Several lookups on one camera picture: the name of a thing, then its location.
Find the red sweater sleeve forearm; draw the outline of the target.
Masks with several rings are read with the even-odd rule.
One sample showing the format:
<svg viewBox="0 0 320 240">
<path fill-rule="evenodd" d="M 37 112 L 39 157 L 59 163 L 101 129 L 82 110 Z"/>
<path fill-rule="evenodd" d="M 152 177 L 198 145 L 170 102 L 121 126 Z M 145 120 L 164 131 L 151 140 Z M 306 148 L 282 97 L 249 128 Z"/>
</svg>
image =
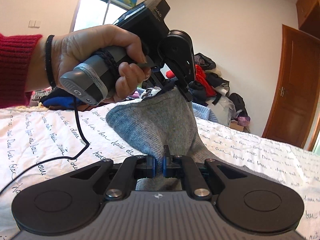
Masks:
<svg viewBox="0 0 320 240">
<path fill-rule="evenodd" d="M 42 35 L 1 35 L 1 108 L 29 105 L 26 82 L 31 56 Z"/>
</svg>

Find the person's left hand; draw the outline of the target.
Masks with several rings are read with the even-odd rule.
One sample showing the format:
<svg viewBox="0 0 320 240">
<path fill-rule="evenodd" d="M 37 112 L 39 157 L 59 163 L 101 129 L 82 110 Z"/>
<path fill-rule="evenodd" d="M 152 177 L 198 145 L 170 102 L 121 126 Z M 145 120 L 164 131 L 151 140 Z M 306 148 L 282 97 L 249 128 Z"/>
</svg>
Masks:
<svg viewBox="0 0 320 240">
<path fill-rule="evenodd" d="M 126 98 L 150 76 L 140 38 L 115 25 L 54 37 L 52 55 L 57 86 L 92 106 Z"/>
</svg>

